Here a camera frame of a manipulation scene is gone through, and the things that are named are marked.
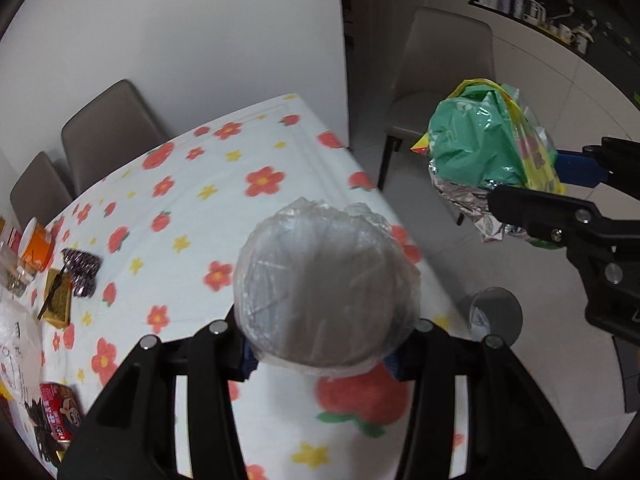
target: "orange cup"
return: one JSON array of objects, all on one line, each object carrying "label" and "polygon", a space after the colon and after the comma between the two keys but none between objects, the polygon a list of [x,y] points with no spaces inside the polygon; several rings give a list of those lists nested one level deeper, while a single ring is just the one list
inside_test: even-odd
[{"label": "orange cup", "polygon": [[47,268],[52,255],[51,235],[35,218],[32,218],[20,240],[18,257],[28,266],[42,272]]}]

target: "red can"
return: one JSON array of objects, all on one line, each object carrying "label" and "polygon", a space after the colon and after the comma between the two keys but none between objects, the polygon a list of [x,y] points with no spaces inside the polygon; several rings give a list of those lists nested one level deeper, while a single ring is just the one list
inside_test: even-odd
[{"label": "red can", "polygon": [[42,383],[40,395],[53,438],[62,444],[69,444],[82,422],[76,396],[71,388],[58,383]]}]

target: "white bag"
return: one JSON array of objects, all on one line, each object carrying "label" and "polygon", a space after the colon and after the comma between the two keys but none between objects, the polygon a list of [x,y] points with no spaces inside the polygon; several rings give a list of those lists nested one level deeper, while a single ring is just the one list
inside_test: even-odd
[{"label": "white bag", "polygon": [[19,402],[40,398],[42,339],[31,314],[0,294],[0,380]]}]

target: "metal bolt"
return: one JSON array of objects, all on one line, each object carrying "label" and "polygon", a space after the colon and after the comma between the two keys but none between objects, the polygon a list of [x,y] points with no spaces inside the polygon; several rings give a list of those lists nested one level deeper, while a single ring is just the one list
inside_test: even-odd
[{"label": "metal bolt", "polygon": [[562,241],[562,230],[560,229],[552,229],[551,230],[551,239],[555,242]]},{"label": "metal bolt", "polygon": [[497,350],[498,348],[502,348],[504,341],[499,335],[489,334],[484,338],[484,344],[492,350]]},{"label": "metal bolt", "polygon": [[614,285],[622,281],[622,268],[618,264],[607,264],[604,268],[604,277]]},{"label": "metal bolt", "polygon": [[588,224],[591,222],[591,213],[586,209],[578,209],[578,211],[575,212],[575,219],[583,224]]},{"label": "metal bolt", "polygon": [[418,332],[431,332],[431,330],[433,330],[433,323],[428,319],[424,319],[423,317],[421,317],[418,321],[416,321],[415,329]]},{"label": "metal bolt", "polygon": [[224,319],[217,319],[209,325],[209,331],[213,334],[222,334],[227,328],[229,328],[229,325]]},{"label": "metal bolt", "polygon": [[140,340],[140,346],[145,350],[149,350],[150,348],[153,348],[154,346],[156,346],[157,343],[158,343],[158,338],[151,334],[145,335]]}]

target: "aluminum foil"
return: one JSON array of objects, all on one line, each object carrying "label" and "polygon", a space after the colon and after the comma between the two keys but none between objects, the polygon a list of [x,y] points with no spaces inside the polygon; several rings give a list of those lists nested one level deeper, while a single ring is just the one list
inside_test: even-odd
[{"label": "aluminum foil", "polygon": [[454,184],[436,174],[432,160],[429,162],[429,175],[440,196],[451,202],[474,223],[482,235],[483,242],[503,240],[505,234],[524,239],[529,237],[524,229],[504,224],[489,212],[486,196],[489,190],[496,186],[495,182],[486,182],[488,189]]}]

